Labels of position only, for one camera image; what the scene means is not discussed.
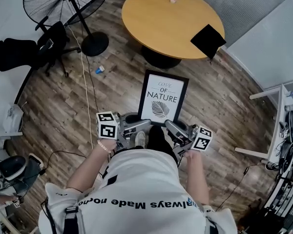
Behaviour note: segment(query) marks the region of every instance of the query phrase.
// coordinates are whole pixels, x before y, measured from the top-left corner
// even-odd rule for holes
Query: black fan
[[[108,37],[103,32],[91,33],[84,21],[105,0],[23,0],[26,14],[36,23],[52,26],[61,21],[64,26],[81,21],[88,36],[82,42],[82,51],[87,56],[97,56],[108,46]]]

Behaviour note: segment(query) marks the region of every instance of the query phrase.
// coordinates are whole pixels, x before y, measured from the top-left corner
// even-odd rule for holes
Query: white t-shirt
[[[231,211],[214,212],[196,204],[181,186],[173,158],[155,150],[117,154],[99,189],[86,197],[50,183],[45,189],[58,233],[64,229],[65,209],[77,204],[86,234],[204,234],[206,217],[219,234],[237,233]],[[39,230],[52,233],[43,211]]]

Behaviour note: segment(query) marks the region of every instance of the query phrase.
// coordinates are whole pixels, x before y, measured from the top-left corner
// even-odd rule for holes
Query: black pants
[[[170,144],[165,140],[165,135],[161,127],[159,126],[152,126],[150,129],[150,132],[148,134],[148,144],[146,146],[147,149],[156,150],[159,152],[166,153],[175,160],[176,164],[178,164],[177,157],[175,153],[172,151],[172,147]],[[123,152],[126,150],[132,150],[132,149],[143,149],[142,146],[136,146],[129,149],[122,149],[117,152]]]

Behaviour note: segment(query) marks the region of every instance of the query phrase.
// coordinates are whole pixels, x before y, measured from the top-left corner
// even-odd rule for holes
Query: framed picture
[[[165,120],[177,121],[188,87],[188,78],[146,70],[138,115],[153,125],[164,126]]]

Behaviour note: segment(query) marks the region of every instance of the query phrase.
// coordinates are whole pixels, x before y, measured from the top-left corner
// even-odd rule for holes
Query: fan base
[[[82,42],[82,51],[86,56],[94,57],[101,54],[108,47],[108,37],[103,32],[94,32]]]

